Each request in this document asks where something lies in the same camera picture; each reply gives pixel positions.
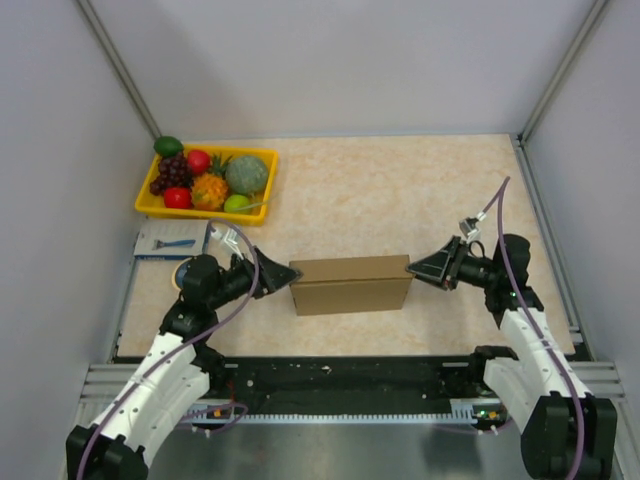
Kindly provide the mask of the yellow plastic tray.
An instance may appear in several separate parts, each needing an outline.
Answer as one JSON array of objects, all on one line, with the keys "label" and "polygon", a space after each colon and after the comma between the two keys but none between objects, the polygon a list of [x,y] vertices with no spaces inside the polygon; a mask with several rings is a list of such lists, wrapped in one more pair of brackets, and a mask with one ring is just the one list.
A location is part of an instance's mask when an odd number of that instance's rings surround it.
[{"label": "yellow plastic tray", "polygon": [[225,213],[224,211],[206,211],[198,209],[172,209],[166,208],[162,196],[154,196],[150,193],[149,186],[158,175],[158,165],[160,156],[155,154],[142,183],[135,201],[135,209],[149,217],[157,218],[186,218],[186,219],[211,219],[222,218],[237,225],[243,226],[261,226],[267,216],[269,210],[269,202],[275,198],[275,179],[279,167],[279,154],[276,150],[261,149],[251,147],[235,147],[223,146],[216,144],[197,144],[186,143],[185,152],[196,149],[207,152],[208,154],[222,154],[226,160],[230,155],[233,157],[244,154],[259,157],[267,166],[269,177],[265,188],[262,192],[255,196],[255,202],[258,203],[248,213]]}]

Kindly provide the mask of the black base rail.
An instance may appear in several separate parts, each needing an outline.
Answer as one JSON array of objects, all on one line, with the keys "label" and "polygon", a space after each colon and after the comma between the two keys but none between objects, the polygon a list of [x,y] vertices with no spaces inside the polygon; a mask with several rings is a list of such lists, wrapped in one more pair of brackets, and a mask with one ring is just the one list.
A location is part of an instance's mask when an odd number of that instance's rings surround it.
[{"label": "black base rail", "polygon": [[235,400],[251,415],[447,413],[451,400],[496,399],[482,359],[464,356],[232,357],[206,400]]}]

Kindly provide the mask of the dark red grape bunch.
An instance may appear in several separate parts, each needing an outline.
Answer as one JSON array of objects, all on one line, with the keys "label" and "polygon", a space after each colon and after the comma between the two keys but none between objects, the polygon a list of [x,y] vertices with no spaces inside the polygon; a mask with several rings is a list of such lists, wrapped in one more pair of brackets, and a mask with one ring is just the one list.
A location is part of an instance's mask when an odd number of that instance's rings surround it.
[{"label": "dark red grape bunch", "polygon": [[191,169],[183,152],[163,157],[158,164],[158,175],[151,181],[149,191],[161,196],[169,188],[190,188],[193,184]]}]

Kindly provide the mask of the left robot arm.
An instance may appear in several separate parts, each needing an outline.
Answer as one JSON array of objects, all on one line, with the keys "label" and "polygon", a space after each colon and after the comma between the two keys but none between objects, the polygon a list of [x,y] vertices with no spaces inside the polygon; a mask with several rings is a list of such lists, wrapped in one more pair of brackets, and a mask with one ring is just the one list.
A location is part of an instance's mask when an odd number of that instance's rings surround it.
[{"label": "left robot arm", "polygon": [[224,357],[208,347],[222,326],[219,308],[246,304],[301,278],[301,272],[254,249],[233,255],[229,268],[208,254],[177,270],[180,288],[149,352],[109,407],[66,439],[70,479],[145,479],[166,438],[202,396],[226,387]]}]

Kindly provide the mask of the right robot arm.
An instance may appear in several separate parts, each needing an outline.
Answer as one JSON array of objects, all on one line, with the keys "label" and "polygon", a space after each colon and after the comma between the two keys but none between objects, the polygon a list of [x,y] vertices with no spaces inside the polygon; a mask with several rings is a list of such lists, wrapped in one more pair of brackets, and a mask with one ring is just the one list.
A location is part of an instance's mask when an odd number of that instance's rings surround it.
[{"label": "right robot arm", "polygon": [[534,479],[608,479],[617,412],[580,380],[555,341],[535,291],[528,286],[529,241],[506,234],[493,256],[454,236],[436,253],[411,262],[416,279],[445,291],[480,288],[506,338],[505,347],[478,346],[466,380],[476,394],[496,394],[520,432],[525,469]]}]

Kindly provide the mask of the razor blister pack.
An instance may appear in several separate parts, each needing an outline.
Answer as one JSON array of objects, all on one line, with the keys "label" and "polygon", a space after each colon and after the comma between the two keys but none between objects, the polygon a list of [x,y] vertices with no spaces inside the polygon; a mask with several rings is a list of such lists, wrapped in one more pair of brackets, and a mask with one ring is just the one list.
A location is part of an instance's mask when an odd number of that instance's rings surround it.
[{"label": "razor blister pack", "polygon": [[139,230],[133,255],[142,260],[184,260],[206,251],[206,220],[148,219]]}]

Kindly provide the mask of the blue tape roll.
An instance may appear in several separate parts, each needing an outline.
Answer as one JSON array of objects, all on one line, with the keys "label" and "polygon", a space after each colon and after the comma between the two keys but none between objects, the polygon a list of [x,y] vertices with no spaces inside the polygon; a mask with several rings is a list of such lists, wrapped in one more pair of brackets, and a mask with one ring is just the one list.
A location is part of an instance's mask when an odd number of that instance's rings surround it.
[{"label": "blue tape roll", "polygon": [[172,285],[178,291],[184,287],[184,278],[190,269],[190,263],[190,259],[185,259],[174,269],[171,275]]}]

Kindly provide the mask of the brown cardboard box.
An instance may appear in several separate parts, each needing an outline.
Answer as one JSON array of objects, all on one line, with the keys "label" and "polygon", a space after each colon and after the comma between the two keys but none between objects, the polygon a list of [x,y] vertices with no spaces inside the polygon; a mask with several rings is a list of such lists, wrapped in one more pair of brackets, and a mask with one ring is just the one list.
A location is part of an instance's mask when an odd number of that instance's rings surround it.
[{"label": "brown cardboard box", "polygon": [[290,285],[299,316],[393,311],[403,308],[413,275],[407,255],[298,260]]}]

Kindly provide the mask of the green melon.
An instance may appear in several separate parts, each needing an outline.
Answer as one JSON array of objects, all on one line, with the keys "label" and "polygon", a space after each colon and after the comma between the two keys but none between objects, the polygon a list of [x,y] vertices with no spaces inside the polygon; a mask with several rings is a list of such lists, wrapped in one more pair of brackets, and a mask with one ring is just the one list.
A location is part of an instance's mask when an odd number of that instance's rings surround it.
[{"label": "green melon", "polygon": [[262,192],[268,182],[266,164],[253,155],[243,155],[226,164],[225,179],[236,194],[253,195]]}]

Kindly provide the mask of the red apple lower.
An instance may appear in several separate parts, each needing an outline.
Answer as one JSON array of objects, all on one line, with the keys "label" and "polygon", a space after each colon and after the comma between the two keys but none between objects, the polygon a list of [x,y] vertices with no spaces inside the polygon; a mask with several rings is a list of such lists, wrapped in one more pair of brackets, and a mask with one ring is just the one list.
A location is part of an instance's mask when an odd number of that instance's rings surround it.
[{"label": "red apple lower", "polygon": [[191,209],[191,190],[185,187],[170,187],[164,191],[163,203],[167,209]]}]

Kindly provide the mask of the red apple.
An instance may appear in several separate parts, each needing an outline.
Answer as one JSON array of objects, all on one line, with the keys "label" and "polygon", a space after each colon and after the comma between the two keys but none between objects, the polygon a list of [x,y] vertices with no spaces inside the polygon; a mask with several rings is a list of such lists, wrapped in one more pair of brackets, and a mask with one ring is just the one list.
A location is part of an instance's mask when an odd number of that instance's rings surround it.
[{"label": "red apple", "polygon": [[170,187],[164,191],[163,203],[167,209],[191,209],[191,190],[185,187]]},{"label": "red apple", "polygon": [[191,150],[187,156],[187,165],[193,176],[199,176],[208,171],[211,165],[211,157],[202,150]]}]

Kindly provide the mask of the orange pineapple toy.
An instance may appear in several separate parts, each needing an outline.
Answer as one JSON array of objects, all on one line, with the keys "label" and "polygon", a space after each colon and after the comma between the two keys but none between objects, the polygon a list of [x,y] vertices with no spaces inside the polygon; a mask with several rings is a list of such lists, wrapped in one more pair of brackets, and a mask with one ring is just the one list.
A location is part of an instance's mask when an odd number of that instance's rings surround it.
[{"label": "orange pineapple toy", "polygon": [[230,195],[225,178],[228,162],[221,154],[214,155],[209,168],[193,180],[191,199],[196,210],[220,211]]}]

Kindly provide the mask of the green lime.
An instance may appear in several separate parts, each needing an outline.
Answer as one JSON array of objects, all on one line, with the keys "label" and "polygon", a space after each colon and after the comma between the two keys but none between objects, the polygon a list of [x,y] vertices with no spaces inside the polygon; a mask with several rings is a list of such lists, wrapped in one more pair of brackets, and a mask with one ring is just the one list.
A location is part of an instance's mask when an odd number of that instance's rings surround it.
[{"label": "green lime", "polygon": [[252,208],[251,199],[241,194],[229,196],[224,203],[224,212],[229,214],[244,214]]}]

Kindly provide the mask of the green avocado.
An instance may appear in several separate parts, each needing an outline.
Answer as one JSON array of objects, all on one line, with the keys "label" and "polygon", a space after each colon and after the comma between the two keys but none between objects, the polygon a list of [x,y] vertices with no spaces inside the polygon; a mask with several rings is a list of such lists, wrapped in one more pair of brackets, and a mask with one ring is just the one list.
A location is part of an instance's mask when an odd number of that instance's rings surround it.
[{"label": "green avocado", "polygon": [[173,136],[160,136],[153,144],[155,153],[163,158],[173,157],[184,151],[184,145]]}]

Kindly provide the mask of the red apple upper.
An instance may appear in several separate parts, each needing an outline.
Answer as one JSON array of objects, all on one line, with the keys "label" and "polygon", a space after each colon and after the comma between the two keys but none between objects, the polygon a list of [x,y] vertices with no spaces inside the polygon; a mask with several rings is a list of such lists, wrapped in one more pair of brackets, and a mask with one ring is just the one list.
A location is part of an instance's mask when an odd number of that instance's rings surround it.
[{"label": "red apple upper", "polygon": [[191,150],[187,156],[187,165],[193,176],[199,176],[208,171],[211,165],[211,157],[202,150]]}]

